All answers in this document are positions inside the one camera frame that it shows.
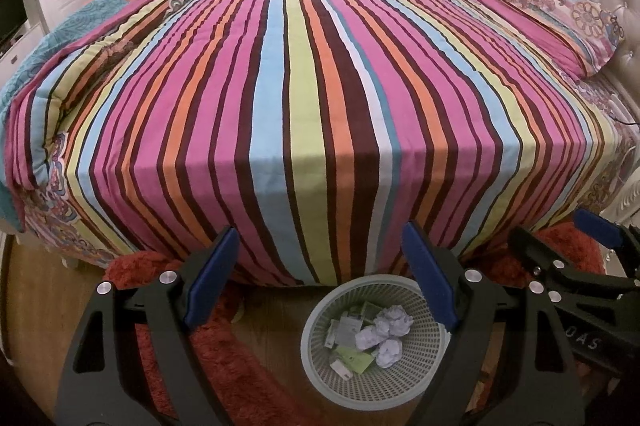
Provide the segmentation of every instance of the tv screen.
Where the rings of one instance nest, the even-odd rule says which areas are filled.
[[[0,0],[0,47],[14,37],[27,20],[22,0]]]

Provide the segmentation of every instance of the blue gripper pad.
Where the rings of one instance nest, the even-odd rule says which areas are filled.
[[[449,332],[453,331],[460,322],[456,314],[455,293],[420,230],[411,222],[402,229],[402,253],[420,285],[433,319],[442,323]],[[453,254],[449,251],[446,254],[450,254],[450,259],[461,273],[462,267]]]
[[[623,243],[622,233],[615,223],[586,209],[576,209],[574,225],[576,229],[591,236],[607,249],[617,249]]]
[[[231,276],[238,260],[240,247],[238,231],[232,228],[227,229],[212,247],[213,253],[190,284],[186,294],[186,313],[183,321],[190,330],[204,325],[209,320],[211,311]]]

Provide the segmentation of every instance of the basket rim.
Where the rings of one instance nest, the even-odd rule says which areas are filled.
[[[442,358],[444,353],[449,345],[450,333],[447,332],[444,325],[441,323],[438,324],[438,328],[440,329],[440,348],[438,348],[438,353],[436,355],[436,360],[433,363],[433,367],[429,371],[429,373],[414,387],[412,387],[407,392],[402,393],[401,395],[384,399],[382,401],[356,401],[347,397],[340,395],[337,392],[334,392],[331,388],[326,385],[326,383],[318,376],[316,369],[313,367],[311,363],[311,354],[310,354],[310,340],[311,340],[311,332],[318,320],[319,316],[322,314],[324,309],[332,303],[336,298],[342,296],[343,294],[350,292],[351,290],[361,287],[363,285],[373,285],[377,283],[386,283],[386,284],[394,284],[400,285],[406,289],[414,291],[416,294],[422,296],[422,291],[420,291],[420,286],[418,283],[412,279],[405,278],[403,276],[396,276],[393,274],[374,274],[371,276],[364,276],[361,278],[356,278],[351,280],[339,287],[336,287],[334,290],[329,292],[322,300],[315,306],[311,314],[306,320],[305,328],[302,331],[302,338],[300,339],[300,358],[302,359],[302,366],[305,369],[306,376],[311,384],[314,386],[319,393],[321,393],[324,397],[326,397],[331,402],[343,406],[344,408],[349,408],[352,410],[360,410],[360,411],[380,411],[387,410],[391,408],[395,408],[400,406],[401,404],[405,404],[412,399],[416,398],[418,395],[422,394],[427,390],[428,386],[431,383],[435,373],[442,362]]]

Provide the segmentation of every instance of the silver screw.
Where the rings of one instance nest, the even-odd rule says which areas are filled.
[[[178,279],[178,275],[174,271],[164,271],[160,275],[160,282],[169,285]]]
[[[482,274],[474,269],[469,269],[465,272],[465,278],[469,280],[471,283],[478,283],[482,280]]]
[[[103,281],[102,283],[100,283],[100,285],[98,285],[96,291],[98,292],[98,294],[105,295],[111,291],[112,287],[113,285],[111,285],[108,281]]]
[[[542,294],[545,291],[543,284],[539,281],[532,281],[529,284],[529,289],[531,289],[531,292],[533,292],[533,294]]]

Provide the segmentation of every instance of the striped bedspread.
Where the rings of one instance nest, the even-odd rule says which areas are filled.
[[[7,178],[98,265],[232,224],[240,281],[401,273],[409,219],[456,254],[548,225],[622,142],[475,0],[147,0],[53,64],[12,104]]]

